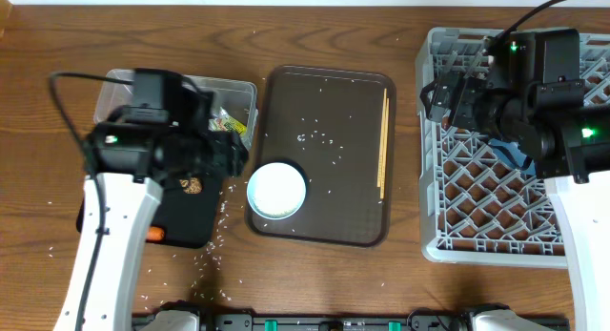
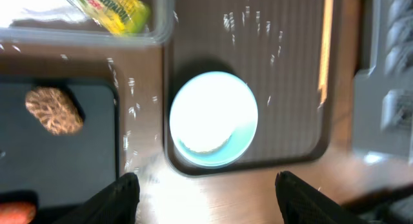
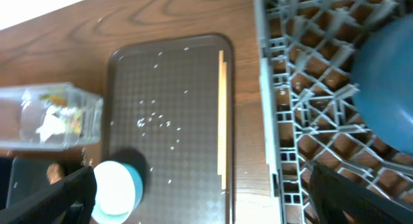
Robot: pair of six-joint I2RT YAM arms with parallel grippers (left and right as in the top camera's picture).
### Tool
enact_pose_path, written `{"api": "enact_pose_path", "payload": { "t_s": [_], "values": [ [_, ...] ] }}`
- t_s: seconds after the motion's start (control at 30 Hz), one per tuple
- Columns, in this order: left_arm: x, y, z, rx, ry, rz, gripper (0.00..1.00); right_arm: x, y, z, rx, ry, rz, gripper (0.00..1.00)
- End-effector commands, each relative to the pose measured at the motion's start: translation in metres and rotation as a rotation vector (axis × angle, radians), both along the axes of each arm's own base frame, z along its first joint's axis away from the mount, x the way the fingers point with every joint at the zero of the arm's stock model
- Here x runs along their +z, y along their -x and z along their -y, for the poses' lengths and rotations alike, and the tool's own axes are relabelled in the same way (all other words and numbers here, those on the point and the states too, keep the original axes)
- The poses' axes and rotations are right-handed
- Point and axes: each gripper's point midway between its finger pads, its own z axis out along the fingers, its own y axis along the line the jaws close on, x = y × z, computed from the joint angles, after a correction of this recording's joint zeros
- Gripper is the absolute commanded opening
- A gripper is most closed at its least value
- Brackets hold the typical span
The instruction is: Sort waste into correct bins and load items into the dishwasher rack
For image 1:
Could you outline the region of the green yellow snack wrapper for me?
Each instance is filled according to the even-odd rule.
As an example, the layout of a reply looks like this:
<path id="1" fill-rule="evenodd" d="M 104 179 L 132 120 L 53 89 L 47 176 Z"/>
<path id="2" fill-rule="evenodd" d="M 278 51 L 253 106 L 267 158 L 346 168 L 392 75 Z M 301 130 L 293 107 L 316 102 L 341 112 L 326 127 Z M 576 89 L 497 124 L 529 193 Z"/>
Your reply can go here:
<path id="1" fill-rule="evenodd" d="M 244 135 L 247 131 L 247 126 L 221 108 L 218 116 L 214 116 L 209 120 L 209 129 L 211 131 L 235 131 L 239 135 Z"/>

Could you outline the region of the brown food scrap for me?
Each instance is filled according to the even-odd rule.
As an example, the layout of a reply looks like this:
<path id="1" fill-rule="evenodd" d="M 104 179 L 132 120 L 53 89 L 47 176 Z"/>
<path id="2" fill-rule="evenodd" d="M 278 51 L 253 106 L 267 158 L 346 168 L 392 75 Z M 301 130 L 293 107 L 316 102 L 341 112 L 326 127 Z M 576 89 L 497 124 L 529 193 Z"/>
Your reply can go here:
<path id="1" fill-rule="evenodd" d="M 188 195 L 200 194 L 203 190 L 203 184 L 197 177 L 191 177 L 189 179 L 180 179 L 180 186 L 184 193 Z"/>

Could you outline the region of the dark blue plate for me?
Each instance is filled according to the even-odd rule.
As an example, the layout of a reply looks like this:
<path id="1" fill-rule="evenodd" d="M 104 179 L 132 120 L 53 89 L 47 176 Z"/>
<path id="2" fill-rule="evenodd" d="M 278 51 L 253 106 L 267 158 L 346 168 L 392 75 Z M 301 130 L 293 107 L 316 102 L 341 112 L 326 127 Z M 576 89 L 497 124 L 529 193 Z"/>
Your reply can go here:
<path id="1" fill-rule="evenodd" d="M 519 149 L 517 142 L 503 142 L 497 139 L 490 139 L 487 141 L 487 146 L 510 169 L 519 170 L 522 174 L 529 176 L 536 174 L 534 161 Z"/>

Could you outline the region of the light blue rice bowl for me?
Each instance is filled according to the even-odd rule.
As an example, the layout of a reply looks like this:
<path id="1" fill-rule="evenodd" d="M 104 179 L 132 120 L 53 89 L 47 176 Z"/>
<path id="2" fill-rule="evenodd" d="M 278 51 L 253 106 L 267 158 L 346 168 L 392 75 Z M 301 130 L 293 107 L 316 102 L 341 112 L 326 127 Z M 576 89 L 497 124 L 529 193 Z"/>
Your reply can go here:
<path id="1" fill-rule="evenodd" d="M 294 166 L 282 162 L 256 169 L 247 184 L 247 199 L 252 210 L 263 218 L 280 220 L 291 217 L 303 205 L 307 187 Z"/>

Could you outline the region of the wooden chopstick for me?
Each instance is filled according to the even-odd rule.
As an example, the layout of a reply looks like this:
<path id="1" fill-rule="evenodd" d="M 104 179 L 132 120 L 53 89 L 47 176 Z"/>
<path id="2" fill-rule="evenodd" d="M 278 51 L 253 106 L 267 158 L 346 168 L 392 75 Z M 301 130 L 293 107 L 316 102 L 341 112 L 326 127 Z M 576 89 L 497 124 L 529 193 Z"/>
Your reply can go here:
<path id="1" fill-rule="evenodd" d="M 388 126 L 389 126 L 389 104 L 390 100 L 386 97 L 384 104 L 384 125 L 383 125 L 383 143 L 382 143 L 382 166 L 381 166 L 381 177 L 380 177 L 380 199 L 385 197 L 385 174 L 386 174 L 386 163 L 387 163 L 387 142 L 388 142 Z"/>
<path id="2" fill-rule="evenodd" d="M 384 125 L 384 104 L 385 104 L 385 100 L 387 97 L 387 88 L 384 88 L 383 90 L 383 97 L 382 97 L 382 113 L 381 113 L 381 123 L 380 123 L 380 134 L 379 134 L 379 152 L 378 152 L 378 167 L 377 167 L 377 181 L 376 181 L 376 186 L 377 188 L 380 188 L 380 177 L 381 177 L 381 162 L 382 162 L 382 143 L 383 143 L 383 125 Z"/>

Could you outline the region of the orange carrot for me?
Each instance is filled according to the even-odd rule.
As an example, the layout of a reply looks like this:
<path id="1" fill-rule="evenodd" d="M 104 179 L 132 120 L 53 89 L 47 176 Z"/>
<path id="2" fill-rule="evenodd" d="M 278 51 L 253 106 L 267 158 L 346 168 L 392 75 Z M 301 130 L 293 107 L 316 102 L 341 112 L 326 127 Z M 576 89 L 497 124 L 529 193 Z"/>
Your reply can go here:
<path id="1" fill-rule="evenodd" d="M 165 238 L 165 230 L 160 227 L 151 226 L 146 235 L 146 241 L 160 242 Z"/>

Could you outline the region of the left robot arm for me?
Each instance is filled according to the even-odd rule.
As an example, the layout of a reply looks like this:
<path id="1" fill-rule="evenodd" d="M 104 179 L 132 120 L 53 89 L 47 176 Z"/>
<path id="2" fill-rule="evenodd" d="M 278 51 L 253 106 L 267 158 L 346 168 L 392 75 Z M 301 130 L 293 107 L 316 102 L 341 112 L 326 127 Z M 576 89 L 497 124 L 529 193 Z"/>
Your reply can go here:
<path id="1" fill-rule="evenodd" d="M 248 150 L 235 131 L 214 131 L 214 94 L 191 75 L 137 68 L 129 103 L 80 137 L 48 79 L 83 159 L 84 215 L 58 330 L 127 330 L 149 228 L 164 185 L 193 176 L 240 176 Z"/>

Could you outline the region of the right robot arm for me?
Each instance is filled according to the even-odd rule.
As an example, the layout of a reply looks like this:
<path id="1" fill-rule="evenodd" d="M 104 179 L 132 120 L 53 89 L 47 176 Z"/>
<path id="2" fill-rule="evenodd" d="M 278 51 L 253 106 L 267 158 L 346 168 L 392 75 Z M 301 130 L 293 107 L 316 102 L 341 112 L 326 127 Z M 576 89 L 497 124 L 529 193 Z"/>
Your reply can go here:
<path id="1" fill-rule="evenodd" d="M 609 107 L 585 104 L 575 29 L 506 30 L 485 78 L 439 75 L 420 91 L 435 122 L 515 142 L 555 210 L 578 330 L 609 327 Z"/>

